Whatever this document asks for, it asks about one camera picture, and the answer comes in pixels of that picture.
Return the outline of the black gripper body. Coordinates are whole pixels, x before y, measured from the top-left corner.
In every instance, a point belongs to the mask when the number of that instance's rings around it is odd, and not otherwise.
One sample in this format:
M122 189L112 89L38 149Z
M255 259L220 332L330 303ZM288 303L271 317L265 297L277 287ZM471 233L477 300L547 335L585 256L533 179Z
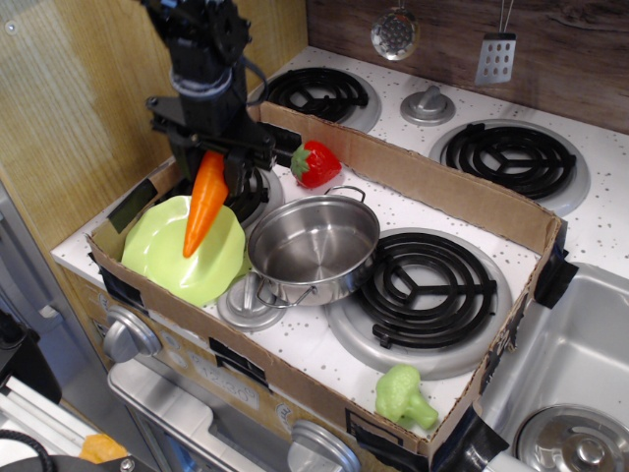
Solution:
M171 77L176 96L152 96L146 108L154 131L181 137L205 150L226 154L247 148L254 164L269 170L275 163L275 139L254 121L247 105L243 68L229 68L217 82L202 84Z

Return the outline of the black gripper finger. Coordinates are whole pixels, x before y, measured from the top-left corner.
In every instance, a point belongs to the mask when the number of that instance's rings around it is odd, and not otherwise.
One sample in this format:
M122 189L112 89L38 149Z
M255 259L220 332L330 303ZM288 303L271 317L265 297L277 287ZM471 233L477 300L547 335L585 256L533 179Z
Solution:
M233 147L224 157L224 179L230 193L243 193L255 167L247 148Z
M182 175L194 181L200 167L200 148L181 137L170 137L169 144Z

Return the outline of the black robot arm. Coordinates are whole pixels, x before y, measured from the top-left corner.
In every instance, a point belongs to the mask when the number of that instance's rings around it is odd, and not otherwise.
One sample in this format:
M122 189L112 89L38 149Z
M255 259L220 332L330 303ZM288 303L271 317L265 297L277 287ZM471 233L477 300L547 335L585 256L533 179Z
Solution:
M153 96L146 107L154 131L165 135L183 175L195 181L207 150L223 156L230 196L237 197L255 168L274 164L272 135L250 114L244 55L250 23L231 1L144 1L169 52L175 95Z

